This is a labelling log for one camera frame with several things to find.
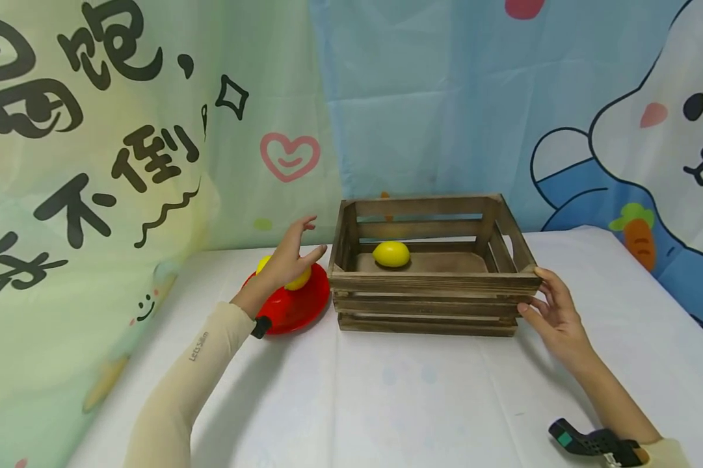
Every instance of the green backdrop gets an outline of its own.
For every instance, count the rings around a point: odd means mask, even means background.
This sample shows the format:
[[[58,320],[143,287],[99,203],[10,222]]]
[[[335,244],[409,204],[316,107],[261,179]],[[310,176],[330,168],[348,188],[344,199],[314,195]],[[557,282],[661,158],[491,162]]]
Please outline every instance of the green backdrop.
[[[340,197],[306,0],[0,2],[0,467],[64,466],[190,254]]]

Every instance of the wavy black line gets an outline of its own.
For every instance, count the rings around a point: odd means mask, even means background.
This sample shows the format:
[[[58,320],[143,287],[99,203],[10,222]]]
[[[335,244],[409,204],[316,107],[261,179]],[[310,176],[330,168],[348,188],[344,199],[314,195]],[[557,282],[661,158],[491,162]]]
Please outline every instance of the wavy black line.
[[[156,220],[154,222],[144,222],[142,225],[140,225],[140,229],[143,230],[143,238],[133,244],[135,246],[135,248],[140,248],[140,247],[143,247],[144,245],[146,245],[146,240],[148,240],[148,232],[151,229],[155,229],[155,228],[158,228],[159,226],[162,226],[164,224],[164,221],[166,221],[167,213],[169,213],[170,211],[179,210],[179,208],[187,207],[190,204],[190,200],[195,198],[195,196],[198,195],[199,191],[200,191],[200,179],[198,179],[198,188],[196,188],[194,192],[184,192],[182,194],[182,201],[181,202],[179,202],[177,204],[164,203],[162,205],[162,212],[159,213],[158,220]]]

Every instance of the green button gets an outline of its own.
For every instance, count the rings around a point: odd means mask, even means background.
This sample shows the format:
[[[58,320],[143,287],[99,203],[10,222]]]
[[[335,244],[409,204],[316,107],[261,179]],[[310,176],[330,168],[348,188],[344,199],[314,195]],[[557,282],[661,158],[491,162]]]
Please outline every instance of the green button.
[[[570,434],[565,432],[557,438],[557,442],[559,442],[562,447],[567,447],[567,445],[572,442],[572,437],[570,437]]]

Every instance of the hand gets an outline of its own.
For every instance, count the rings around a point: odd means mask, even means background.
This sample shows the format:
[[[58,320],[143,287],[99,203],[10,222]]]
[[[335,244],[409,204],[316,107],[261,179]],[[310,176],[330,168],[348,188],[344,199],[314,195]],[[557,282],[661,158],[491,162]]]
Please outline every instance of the hand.
[[[315,225],[312,222],[316,218],[317,216],[305,216],[301,220],[293,222],[286,231],[281,243],[276,247],[276,251],[273,252],[271,260],[268,260],[268,263],[259,273],[260,276],[270,279],[276,289],[296,280],[307,268],[320,260],[328,250],[328,246],[322,245],[308,253],[308,255],[300,257],[302,233],[315,229]]]
[[[519,314],[572,374],[588,369],[600,360],[588,340],[567,285],[553,271],[537,268],[535,274],[544,280],[538,290],[544,293],[546,302],[535,297],[530,302],[532,307],[520,302]]]

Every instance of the carrot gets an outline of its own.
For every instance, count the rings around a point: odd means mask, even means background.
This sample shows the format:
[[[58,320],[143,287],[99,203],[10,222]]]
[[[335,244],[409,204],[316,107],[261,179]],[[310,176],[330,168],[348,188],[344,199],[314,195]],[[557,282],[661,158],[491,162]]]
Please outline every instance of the carrot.
[[[653,271],[656,267],[656,240],[652,231],[655,214],[640,203],[627,203],[621,214],[622,217],[609,223],[609,229],[621,231],[627,250],[647,271]]]
[[[380,193],[380,198],[390,198],[390,193],[387,193],[386,191],[383,190],[382,193]],[[385,215],[385,221],[391,222],[392,220],[393,220],[392,215],[390,215],[390,214]]]
[[[647,271],[653,271],[656,267],[656,244],[648,223],[642,218],[637,218],[628,222],[622,232],[627,250]]]

